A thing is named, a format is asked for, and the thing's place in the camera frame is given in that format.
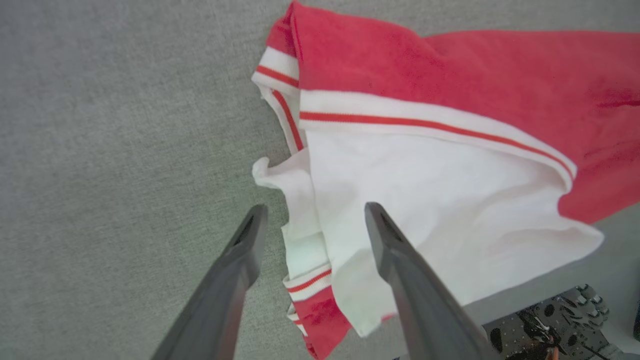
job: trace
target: cloth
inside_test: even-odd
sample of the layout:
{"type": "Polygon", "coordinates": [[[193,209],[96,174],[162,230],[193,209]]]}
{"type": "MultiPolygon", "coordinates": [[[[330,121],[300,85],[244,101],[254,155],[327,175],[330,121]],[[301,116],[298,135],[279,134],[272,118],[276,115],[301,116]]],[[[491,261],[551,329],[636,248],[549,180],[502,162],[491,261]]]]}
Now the cloth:
{"type": "Polygon", "coordinates": [[[374,266],[368,201],[385,206],[465,305],[589,254],[602,234],[585,222],[640,200],[638,35],[423,39],[293,2],[267,46],[252,79],[292,159],[305,152],[308,162],[274,169],[287,179],[279,184],[266,180],[266,160],[254,176],[285,193],[285,227],[309,229],[326,248],[328,263],[314,254],[303,275],[308,252],[287,244],[308,234],[285,236],[285,285],[312,354],[341,337],[311,328],[328,334],[340,321],[343,334],[344,315],[366,336],[397,311],[374,266]],[[301,288],[314,290],[297,303],[301,288]],[[313,306],[323,290],[339,309],[328,316],[313,306]]]}

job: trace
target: white stripe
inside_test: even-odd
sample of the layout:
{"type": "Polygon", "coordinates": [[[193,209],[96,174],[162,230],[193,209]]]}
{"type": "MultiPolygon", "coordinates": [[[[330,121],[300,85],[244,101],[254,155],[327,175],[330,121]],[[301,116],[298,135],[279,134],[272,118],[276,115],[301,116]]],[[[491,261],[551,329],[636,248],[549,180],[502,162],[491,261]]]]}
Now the white stripe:
{"type": "Polygon", "coordinates": [[[260,65],[296,80],[300,78],[298,59],[272,47],[267,46],[267,49],[260,59],[260,65]]]}
{"type": "MultiPolygon", "coordinates": [[[[287,289],[291,289],[311,281],[313,278],[317,277],[318,275],[328,270],[331,270],[331,265],[329,264],[325,266],[320,266],[319,268],[305,275],[299,276],[293,280],[289,280],[289,276],[287,276],[284,278],[282,282],[284,283],[284,286],[287,289]]],[[[291,296],[291,300],[294,302],[307,300],[310,297],[314,296],[315,294],[319,293],[320,291],[323,291],[324,289],[328,288],[329,286],[331,286],[331,273],[325,275],[320,279],[317,279],[312,284],[310,284],[309,286],[307,286],[302,290],[289,292],[289,296],[291,296]]]]}
{"type": "Polygon", "coordinates": [[[308,336],[307,331],[305,330],[305,326],[302,324],[296,324],[296,326],[300,329],[300,331],[302,332],[302,335],[304,336],[308,336]]]}
{"type": "Polygon", "coordinates": [[[280,80],[274,79],[271,76],[267,76],[260,72],[254,72],[251,76],[251,81],[258,85],[258,87],[262,86],[264,88],[271,88],[273,90],[278,90],[283,94],[287,94],[291,97],[295,97],[296,100],[300,98],[300,89],[295,86],[291,86],[287,83],[283,83],[280,80]]]}
{"type": "Polygon", "coordinates": [[[291,321],[300,320],[300,317],[298,316],[298,313],[296,312],[296,308],[293,307],[293,303],[291,305],[289,305],[289,310],[287,310],[287,317],[291,321]]]}
{"type": "MultiPolygon", "coordinates": [[[[545,144],[539,139],[525,133],[515,126],[511,126],[509,124],[505,124],[503,122],[499,122],[497,120],[474,113],[469,113],[467,111],[448,108],[446,106],[424,104],[422,102],[403,101],[391,99],[388,97],[356,92],[301,90],[300,111],[318,113],[343,113],[377,117],[397,117],[403,119],[439,122],[448,126],[476,131],[478,133],[500,136],[521,143],[523,145],[539,149],[560,159],[569,168],[571,175],[573,175],[574,177],[577,171],[577,167],[575,166],[575,164],[564,154],[545,144]]],[[[320,129],[321,127],[327,126],[326,123],[322,125],[312,125],[312,123],[317,124],[320,122],[303,121],[300,125],[305,129],[309,129],[310,126],[313,126],[315,129],[320,129]]],[[[345,125],[343,123],[334,124],[338,124],[339,127],[343,127],[345,125]]],[[[415,128],[416,127],[399,126],[394,129],[394,133],[416,133],[415,128]]],[[[357,130],[373,132],[380,131],[373,128],[369,130],[369,125],[359,127],[357,128],[357,130]]],[[[566,173],[566,170],[562,166],[558,167],[562,169],[562,172],[566,173]]]]}

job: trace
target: mounting hole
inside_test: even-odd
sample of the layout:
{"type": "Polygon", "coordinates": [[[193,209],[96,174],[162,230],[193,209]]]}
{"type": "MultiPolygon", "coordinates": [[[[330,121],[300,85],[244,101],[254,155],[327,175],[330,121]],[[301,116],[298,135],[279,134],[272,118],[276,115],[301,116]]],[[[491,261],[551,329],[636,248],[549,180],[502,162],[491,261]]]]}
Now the mounting hole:
{"type": "Polygon", "coordinates": [[[555,311],[556,311],[556,308],[553,305],[549,304],[547,305],[547,307],[545,307],[545,316],[550,317],[555,313],[555,311]]]}
{"type": "Polygon", "coordinates": [[[491,330],[489,333],[489,340],[491,341],[491,345],[493,348],[497,350],[498,354],[502,352],[502,334],[500,333],[499,328],[495,328],[491,330]]]}
{"type": "Polygon", "coordinates": [[[571,335],[569,337],[569,340],[566,342],[567,345],[569,345],[570,347],[574,346],[575,343],[578,342],[578,337],[576,335],[571,335]]]}

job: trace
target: gray table surface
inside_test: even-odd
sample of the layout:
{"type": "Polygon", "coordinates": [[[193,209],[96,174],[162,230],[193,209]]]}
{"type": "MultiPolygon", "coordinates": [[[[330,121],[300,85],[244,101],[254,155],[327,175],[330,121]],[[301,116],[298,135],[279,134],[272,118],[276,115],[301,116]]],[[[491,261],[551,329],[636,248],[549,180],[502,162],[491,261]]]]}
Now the gray table surface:
{"type": "MultiPolygon", "coordinates": [[[[425,36],[640,30],[636,0],[306,3],[425,36]]],[[[256,203],[269,206],[270,229],[236,359],[310,359],[285,317],[284,201],[250,174],[261,156],[287,158],[280,126],[249,80],[286,7],[287,0],[0,2],[0,359],[148,358],[256,203]]],[[[628,238],[637,229],[624,224],[638,211],[611,220],[607,231],[628,238]]],[[[607,251],[594,261],[608,264],[607,251]]],[[[572,266],[468,308],[477,321],[499,316],[511,310],[501,306],[505,296],[520,304],[562,290],[581,269],[572,266]]],[[[391,320],[366,340],[350,332],[332,359],[387,360],[404,350],[391,320]]]]}

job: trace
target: red fabric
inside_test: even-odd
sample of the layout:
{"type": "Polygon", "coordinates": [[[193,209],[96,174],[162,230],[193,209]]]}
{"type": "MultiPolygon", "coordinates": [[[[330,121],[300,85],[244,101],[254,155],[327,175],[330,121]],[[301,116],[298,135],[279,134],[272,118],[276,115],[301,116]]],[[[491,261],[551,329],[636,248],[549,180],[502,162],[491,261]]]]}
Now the red fabric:
{"type": "Polygon", "coordinates": [[[323,360],[342,341],[351,324],[338,308],[332,289],[326,288],[293,306],[308,336],[307,350],[314,359],[323,360]]]}
{"type": "Polygon", "coordinates": [[[561,214],[587,223],[640,201],[640,35],[409,29],[293,2],[267,45],[300,88],[448,106],[510,124],[578,166],[561,214]]]}

